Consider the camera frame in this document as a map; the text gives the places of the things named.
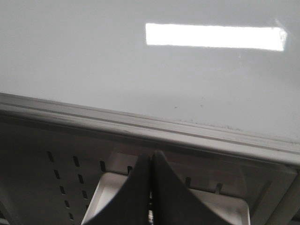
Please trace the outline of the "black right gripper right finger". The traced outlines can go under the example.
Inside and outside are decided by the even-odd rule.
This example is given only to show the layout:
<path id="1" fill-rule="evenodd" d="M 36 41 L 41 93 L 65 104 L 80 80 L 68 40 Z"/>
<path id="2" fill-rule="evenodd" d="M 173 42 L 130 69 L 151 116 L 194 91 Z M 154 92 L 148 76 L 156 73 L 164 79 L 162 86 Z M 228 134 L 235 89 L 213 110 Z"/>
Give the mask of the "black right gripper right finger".
<path id="1" fill-rule="evenodd" d="M 152 202 L 155 225 L 224 225 L 178 178 L 163 152 L 152 157 Z"/>

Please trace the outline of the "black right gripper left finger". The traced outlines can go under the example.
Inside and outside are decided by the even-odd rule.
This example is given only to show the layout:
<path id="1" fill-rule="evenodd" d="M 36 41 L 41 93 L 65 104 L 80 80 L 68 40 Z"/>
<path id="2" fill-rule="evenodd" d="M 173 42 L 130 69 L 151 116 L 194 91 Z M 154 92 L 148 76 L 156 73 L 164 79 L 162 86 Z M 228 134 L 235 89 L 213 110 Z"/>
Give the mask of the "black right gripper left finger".
<path id="1" fill-rule="evenodd" d="M 82 224 L 148 225 L 149 201 L 150 158 L 141 154 L 128 176 L 101 176 Z"/>

